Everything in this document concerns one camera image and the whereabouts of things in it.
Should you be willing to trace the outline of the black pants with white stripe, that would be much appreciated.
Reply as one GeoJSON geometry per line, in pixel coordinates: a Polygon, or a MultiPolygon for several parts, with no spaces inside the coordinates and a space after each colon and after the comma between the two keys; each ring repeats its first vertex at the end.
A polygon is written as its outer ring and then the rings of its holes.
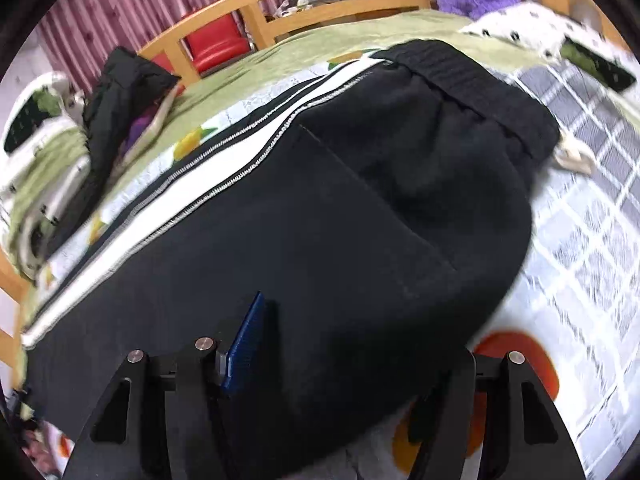
{"type": "Polygon", "coordinates": [[[449,44],[413,40],[284,92],[168,170],[38,316],[27,379],[78,438],[127,352],[272,307],[232,426],[275,479],[408,402],[518,276],[551,113],[449,44]]]}

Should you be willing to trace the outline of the fruit print plastic mat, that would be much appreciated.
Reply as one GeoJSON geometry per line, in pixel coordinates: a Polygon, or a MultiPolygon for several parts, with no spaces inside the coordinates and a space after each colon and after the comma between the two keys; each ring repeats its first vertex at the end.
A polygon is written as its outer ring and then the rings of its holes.
{"type": "MultiPolygon", "coordinates": [[[[515,78],[482,67],[550,112],[515,78]]],[[[532,187],[532,232],[518,276],[467,344],[500,350],[535,339],[555,372],[555,403],[585,473],[603,479],[639,431],[639,137],[609,95],[604,107],[586,111],[600,122],[591,133],[601,144],[593,173],[555,163],[559,138],[532,187]]],[[[25,330],[31,387],[28,337],[70,274],[25,330]]]]}

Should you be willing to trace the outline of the folded white green quilt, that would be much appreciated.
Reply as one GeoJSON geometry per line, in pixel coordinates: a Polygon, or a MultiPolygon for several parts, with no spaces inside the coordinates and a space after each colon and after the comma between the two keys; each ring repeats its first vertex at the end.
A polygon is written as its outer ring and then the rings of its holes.
{"type": "Polygon", "coordinates": [[[84,95],[66,74],[31,81],[12,105],[1,135],[1,247],[33,280],[62,213],[88,176],[84,95]]]}

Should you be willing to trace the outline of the green plush bed blanket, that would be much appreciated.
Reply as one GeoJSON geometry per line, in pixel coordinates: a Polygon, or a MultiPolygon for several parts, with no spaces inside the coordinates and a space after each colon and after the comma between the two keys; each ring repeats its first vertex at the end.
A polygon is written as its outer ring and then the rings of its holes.
{"type": "Polygon", "coordinates": [[[601,144],[588,104],[634,87],[639,65],[593,29],[537,3],[479,20],[421,10],[317,28],[184,84],[125,48],[90,93],[62,72],[34,79],[1,138],[1,248],[24,280],[50,292],[154,181],[254,110],[298,84],[393,47],[450,44],[515,78],[558,121],[555,163],[592,174],[601,144]]]}

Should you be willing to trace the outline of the black jacket on bed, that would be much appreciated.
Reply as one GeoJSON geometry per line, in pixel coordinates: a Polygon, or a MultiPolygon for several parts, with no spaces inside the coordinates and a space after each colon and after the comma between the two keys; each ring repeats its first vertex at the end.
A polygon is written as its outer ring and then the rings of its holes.
{"type": "Polygon", "coordinates": [[[108,55],[82,114],[90,155],[89,174],[58,220],[44,252],[47,258],[74,234],[99,203],[131,124],[178,82],[179,78],[168,70],[123,47],[108,55]]]}

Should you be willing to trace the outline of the red chair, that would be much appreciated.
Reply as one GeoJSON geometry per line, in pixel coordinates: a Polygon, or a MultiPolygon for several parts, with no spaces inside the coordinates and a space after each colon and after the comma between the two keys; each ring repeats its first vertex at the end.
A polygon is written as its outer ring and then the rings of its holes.
{"type": "Polygon", "coordinates": [[[252,52],[231,13],[206,23],[204,11],[187,15],[138,51],[190,86],[252,52]]]}

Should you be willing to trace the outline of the white flower print pillow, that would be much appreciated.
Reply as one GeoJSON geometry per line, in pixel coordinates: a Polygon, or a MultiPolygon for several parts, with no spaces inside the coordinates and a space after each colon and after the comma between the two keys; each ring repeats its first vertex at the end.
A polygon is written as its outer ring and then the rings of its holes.
{"type": "Polygon", "coordinates": [[[637,87],[639,62],[593,28],[538,3],[490,12],[460,29],[536,52],[543,60],[567,60],[616,92],[637,87]]]}

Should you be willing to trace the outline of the maroon striped curtain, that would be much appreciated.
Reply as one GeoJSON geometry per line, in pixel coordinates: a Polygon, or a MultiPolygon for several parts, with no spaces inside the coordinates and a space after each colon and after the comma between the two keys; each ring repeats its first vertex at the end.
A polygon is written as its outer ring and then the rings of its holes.
{"type": "Polygon", "coordinates": [[[111,50],[137,51],[161,32],[217,0],[58,0],[37,26],[57,70],[90,91],[111,50]]]}

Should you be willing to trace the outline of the wooden bed frame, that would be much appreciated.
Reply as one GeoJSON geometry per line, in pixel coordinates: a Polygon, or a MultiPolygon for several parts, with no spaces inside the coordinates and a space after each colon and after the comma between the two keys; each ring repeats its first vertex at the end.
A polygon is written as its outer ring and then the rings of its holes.
{"type": "MultiPolygon", "coordinates": [[[[248,36],[261,54],[273,53],[278,41],[291,42],[295,35],[314,40],[309,48],[297,46],[288,51],[286,59],[277,67],[277,78],[283,78],[296,58],[305,65],[321,53],[334,53],[337,63],[353,58],[368,45],[358,37],[349,40],[346,47],[340,47],[337,43],[340,32],[349,32],[355,24],[394,24],[405,13],[430,21],[443,18],[447,24],[454,25],[465,20],[477,20],[489,12],[502,12],[517,2],[540,4],[544,8],[541,31],[535,32],[533,26],[526,30],[538,41],[535,50],[542,56],[555,55],[549,41],[553,37],[565,38],[570,26],[605,38],[616,35],[612,23],[592,0],[340,0],[328,3],[286,0],[288,7],[274,18],[258,13],[259,1],[252,0],[239,12],[248,36]]],[[[168,93],[168,101],[160,106],[161,124],[144,138],[144,149],[134,153],[131,162],[115,167],[114,182],[101,194],[101,205],[96,206],[87,225],[81,228],[82,248],[90,247],[105,231],[108,220],[113,219],[160,174],[193,152],[206,136],[220,130],[220,125],[187,127],[184,123],[186,116],[179,112],[180,104],[175,100],[181,91],[191,98],[200,96],[207,79],[207,75],[193,72],[168,93]]]]}

